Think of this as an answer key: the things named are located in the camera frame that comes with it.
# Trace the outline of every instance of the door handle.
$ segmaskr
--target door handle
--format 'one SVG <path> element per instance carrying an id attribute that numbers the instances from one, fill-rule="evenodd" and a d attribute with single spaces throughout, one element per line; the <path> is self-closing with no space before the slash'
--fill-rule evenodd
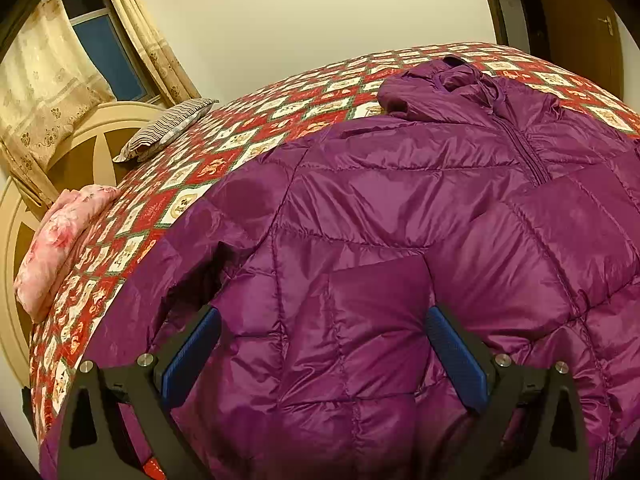
<path id="1" fill-rule="evenodd" d="M 613 23 L 611 23 L 611 18 L 609 16 L 607 16 L 606 20 L 604 18 L 598 18 L 598 21 L 606 23 L 609 27 L 609 34 L 613 36 Z"/>

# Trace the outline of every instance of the wooden door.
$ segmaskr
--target wooden door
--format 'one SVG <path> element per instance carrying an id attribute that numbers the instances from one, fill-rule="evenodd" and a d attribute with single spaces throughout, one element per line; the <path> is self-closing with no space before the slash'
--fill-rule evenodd
<path id="1" fill-rule="evenodd" d="M 542 0 L 550 61 L 619 98 L 623 91 L 618 22 L 607 0 Z"/>

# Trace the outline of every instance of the metal screw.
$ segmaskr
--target metal screw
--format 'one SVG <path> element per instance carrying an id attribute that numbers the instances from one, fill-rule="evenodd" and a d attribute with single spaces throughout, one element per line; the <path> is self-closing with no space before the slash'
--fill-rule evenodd
<path id="1" fill-rule="evenodd" d="M 154 357 L 151 354 L 142 354 L 136 359 L 138 366 L 149 366 L 153 361 Z"/>
<path id="2" fill-rule="evenodd" d="M 93 361 L 82 361 L 80 363 L 80 367 L 78 368 L 83 374 L 87 374 L 89 373 L 91 370 L 94 369 L 94 362 Z"/>
<path id="3" fill-rule="evenodd" d="M 509 366 L 511 366 L 511 363 L 513 363 L 513 361 L 507 354 L 498 354 L 495 357 L 495 363 L 502 368 L 508 368 Z"/>
<path id="4" fill-rule="evenodd" d="M 559 373 L 561 374 L 567 374 L 569 373 L 569 365 L 567 363 L 565 363 L 564 361 L 558 361 L 556 363 L 556 370 L 558 370 Z"/>

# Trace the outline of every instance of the wooden headboard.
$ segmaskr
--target wooden headboard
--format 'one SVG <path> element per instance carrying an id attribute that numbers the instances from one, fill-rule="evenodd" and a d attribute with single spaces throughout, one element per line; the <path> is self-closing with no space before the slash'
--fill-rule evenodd
<path id="1" fill-rule="evenodd" d="M 114 164 L 111 159 L 133 133 L 161 113 L 161 107 L 146 103 L 99 105 L 58 147 L 47 176 L 59 191 L 87 184 L 116 186 L 136 163 Z M 0 348 L 25 386 L 30 385 L 31 319 L 15 301 L 13 282 L 44 212 L 24 198 L 18 182 L 9 177 L 0 196 Z"/>

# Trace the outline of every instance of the dark window pane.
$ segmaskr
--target dark window pane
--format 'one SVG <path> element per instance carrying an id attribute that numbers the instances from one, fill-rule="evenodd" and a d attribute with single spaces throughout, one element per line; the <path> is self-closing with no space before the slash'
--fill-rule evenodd
<path id="1" fill-rule="evenodd" d="M 70 20 L 105 8 L 103 0 L 62 0 L 62 3 Z"/>
<path id="2" fill-rule="evenodd" d="M 118 101 L 137 101 L 146 95 L 138 75 L 124 53 L 109 16 L 74 25 L 89 58 L 111 85 Z"/>

